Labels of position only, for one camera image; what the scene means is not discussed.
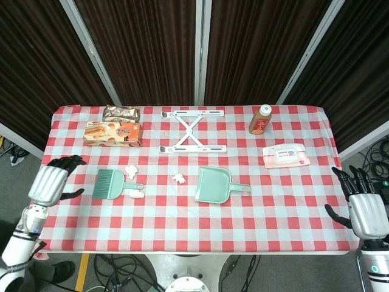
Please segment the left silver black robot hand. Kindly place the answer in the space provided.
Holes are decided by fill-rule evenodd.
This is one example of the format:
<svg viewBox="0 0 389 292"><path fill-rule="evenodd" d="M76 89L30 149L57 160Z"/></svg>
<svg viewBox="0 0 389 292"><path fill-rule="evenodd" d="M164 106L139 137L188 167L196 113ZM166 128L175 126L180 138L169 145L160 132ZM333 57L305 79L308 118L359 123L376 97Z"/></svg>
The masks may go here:
<svg viewBox="0 0 389 292"><path fill-rule="evenodd" d="M64 187L70 174L86 162L79 155L55 158L38 170L28 197L31 202L44 207L52 207L57 202L80 196L84 189L73 192L64 192Z"/></svg>

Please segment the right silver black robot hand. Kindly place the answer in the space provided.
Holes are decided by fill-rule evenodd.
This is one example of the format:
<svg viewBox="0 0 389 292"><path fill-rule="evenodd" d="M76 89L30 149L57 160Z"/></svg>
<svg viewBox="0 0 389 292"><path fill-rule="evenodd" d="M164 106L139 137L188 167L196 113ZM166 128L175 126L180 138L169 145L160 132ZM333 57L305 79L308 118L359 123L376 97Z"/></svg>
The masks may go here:
<svg viewBox="0 0 389 292"><path fill-rule="evenodd" d="M388 215L381 196L375 192L370 176L361 168L349 166L353 178L337 167L332 171L338 178L346 199L349 217L341 217L326 204L325 210L333 221L353 230L362 240L383 240L388 236Z"/></svg>

